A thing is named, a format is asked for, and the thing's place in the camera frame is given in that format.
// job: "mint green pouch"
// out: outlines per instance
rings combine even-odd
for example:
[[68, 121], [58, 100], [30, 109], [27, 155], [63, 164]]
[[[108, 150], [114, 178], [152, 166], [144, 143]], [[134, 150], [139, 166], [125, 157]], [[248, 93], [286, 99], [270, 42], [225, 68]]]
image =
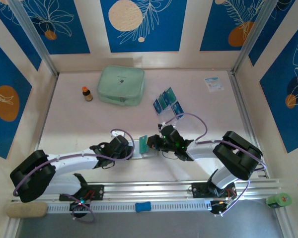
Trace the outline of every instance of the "mint green pouch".
[[143, 69], [108, 65], [98, 82], [98, 98], [106, 103], [137, 106], [143, 98], [144, 86]]

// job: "white table surface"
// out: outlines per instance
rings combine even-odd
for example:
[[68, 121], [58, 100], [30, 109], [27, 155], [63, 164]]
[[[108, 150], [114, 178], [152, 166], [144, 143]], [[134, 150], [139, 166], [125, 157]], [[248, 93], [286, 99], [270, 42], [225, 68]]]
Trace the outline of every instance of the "white table surface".
[[[203, 139], [219, 139], [228, 130], [248, 139], [226, 71], [146, 70], [144, 97], [136, 107], [99, 101], [97, 84], [100, 75], [100, 71], [60, 74], [39, 149], [47, 154], [83, 150], [100, 142], [109, 142], [112, 139], [109, 132], [113, 128], [128, 131], [134, 139], [159, 134], [159, 119], [152, 103], [168, 87], [172, 87], [184, 112], [194, 113], [206, 122], [209, 133]], [[218, 77], [224, 90], [210, 93], [204, 82], [207, 77]], [[82, 86], [87, 86], [94, 96], [91, 102], [85, 101]], [[194, 139], [205, 131], [202, 123], [191, 116], [184, 116], [176, 126], [185, 139]], [[171, 181], [208, 179], [216, 168], [222, 166], [219, 160], [212, 158], [183, 162], [160, 155], [116, 162], [115, 167], [108, 170], [76, 173], [81, 173], [90, 182]]]

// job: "brown bottle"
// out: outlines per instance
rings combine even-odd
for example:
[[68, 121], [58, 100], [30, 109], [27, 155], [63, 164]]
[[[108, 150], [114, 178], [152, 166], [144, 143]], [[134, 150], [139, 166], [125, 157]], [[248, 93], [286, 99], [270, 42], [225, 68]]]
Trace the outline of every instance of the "brown bottle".
[[86, 101], [91, 101], [93, 99], [92, 94], [90, 93], [89, 89], [87, 87], [82, 87], [83, 95], [85, 97]]

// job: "gray floor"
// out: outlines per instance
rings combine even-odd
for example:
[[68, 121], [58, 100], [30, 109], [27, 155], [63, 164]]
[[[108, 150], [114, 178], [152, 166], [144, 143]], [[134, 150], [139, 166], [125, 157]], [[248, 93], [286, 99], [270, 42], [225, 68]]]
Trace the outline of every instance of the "gray floor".
[[224, 217], [211, 212], [98, 213], [85, 225], [69, 214], [23, 219], [17, 238], [280, 238], [274, 210], [263, 201], [236, 204]]

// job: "beige sponge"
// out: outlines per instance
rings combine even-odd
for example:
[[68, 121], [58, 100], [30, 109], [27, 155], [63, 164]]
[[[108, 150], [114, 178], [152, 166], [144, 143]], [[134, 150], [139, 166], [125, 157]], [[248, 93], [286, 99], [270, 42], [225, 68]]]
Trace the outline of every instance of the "beige sponge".
[[10, 218], [44, 217], [48, 210], [45, 202], [13, 203], [9, 205], [6, 214]]

